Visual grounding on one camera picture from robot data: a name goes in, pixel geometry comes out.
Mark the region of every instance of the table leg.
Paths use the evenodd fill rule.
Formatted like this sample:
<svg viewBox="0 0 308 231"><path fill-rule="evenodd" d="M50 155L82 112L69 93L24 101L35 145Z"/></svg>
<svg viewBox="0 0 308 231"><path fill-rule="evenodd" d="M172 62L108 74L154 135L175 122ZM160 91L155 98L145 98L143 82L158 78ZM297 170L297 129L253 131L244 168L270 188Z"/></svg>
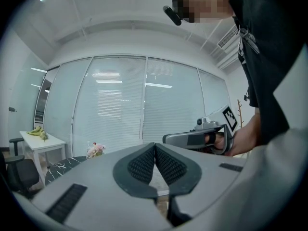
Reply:
<svg viewBox="0 0 308 231"><path fill-rule="evenodd" d="M42 167L41 167L40 162L39 162L39 156L38 155L39 155L38 152L36 152L36 151L33 152L34 164L37 167L39 177L40 177L41 181L43 182L43 185L45 186L45 177L44 177Z"/></svg>
<svg viewBox="0 0 308 231"><path fill-rule="evenodd" d="M65 145L62 145L62 148L61 148L61 155L62 155L62 159L66 159L66 156L65 156Z"/></svg>
<svg viewBox="0 0 308 231"><path fill-rule="evenodd" d="M45 152L45 160L46 160L47 168L49 168L50 167L50 163L48 161L47 152Z"/></svg>
<svg viewBox="0 0 308 231"><path fill-rule="evenodd" d="M22 148L23 148L23 154L25 156L26 155L25 141L22 141L21 145L22 145Z"/></svg>

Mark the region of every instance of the bunch of bananas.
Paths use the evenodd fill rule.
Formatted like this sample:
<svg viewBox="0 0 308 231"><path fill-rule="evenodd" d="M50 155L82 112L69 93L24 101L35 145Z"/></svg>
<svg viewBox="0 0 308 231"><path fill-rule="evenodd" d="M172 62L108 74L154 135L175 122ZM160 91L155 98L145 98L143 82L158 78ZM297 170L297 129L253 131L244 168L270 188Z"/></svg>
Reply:
<svg viewBox="0 0 308 231"><path fill-rule="evenodd" d="M40 126L38 126L37 128L35 128L34 130L32 130L30 132L27 132L27 134L34 135L34 136L39 136L44 141L48 139L47 133Z"/></svg>

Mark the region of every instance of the white table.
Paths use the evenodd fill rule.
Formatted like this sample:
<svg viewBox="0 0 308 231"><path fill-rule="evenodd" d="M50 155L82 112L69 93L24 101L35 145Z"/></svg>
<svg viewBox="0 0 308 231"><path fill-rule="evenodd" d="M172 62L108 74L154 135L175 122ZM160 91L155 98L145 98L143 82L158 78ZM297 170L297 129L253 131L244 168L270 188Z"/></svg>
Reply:
<svg viewBox="0 0 308 231"><path fill-rule="evenodd" d="M65 141L57 139L56 137L48 134L47 140L42 140L39 136L33 136L27 134L25 131L20 131L20 135L23 137L23 153L25 154L25 143L33 151L34 164L37 167L38 174L43 184L45 185L45 177L42 171L42 167L39 162L39 153L45 153L57 149L61 149L62 159L65 159Z"/></svg>

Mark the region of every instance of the chair armrest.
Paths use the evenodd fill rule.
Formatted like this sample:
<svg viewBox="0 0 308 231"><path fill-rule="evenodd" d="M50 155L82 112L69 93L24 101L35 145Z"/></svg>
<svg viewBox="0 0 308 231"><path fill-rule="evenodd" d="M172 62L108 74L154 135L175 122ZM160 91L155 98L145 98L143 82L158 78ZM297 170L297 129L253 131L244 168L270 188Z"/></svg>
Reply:
<svg viewBox="0 0 308 231"><path fill-rule="evenodd" d="M11 156L11 157L7 157L4 159L5 164L14 164L20 161L23 161L25 158L24 155L19 155L19 156Z"/></svg>

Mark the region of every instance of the hand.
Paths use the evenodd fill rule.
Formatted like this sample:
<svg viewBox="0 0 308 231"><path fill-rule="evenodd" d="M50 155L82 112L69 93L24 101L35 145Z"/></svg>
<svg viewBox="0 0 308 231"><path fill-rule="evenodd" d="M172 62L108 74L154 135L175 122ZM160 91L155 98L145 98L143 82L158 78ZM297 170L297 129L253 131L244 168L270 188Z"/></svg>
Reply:
<svg viewBox="0 0 308 231"><path fill-rule="evenodd" d="M260 114L254 115L250 122L240 130L235 132L233 147L228 151L226 156L235 156L251 151L258 144L260 137ZM209 136L205 136L205 143L208 143ZM224 136L216 134L214 146L222 150L224 145Z"/></svg>

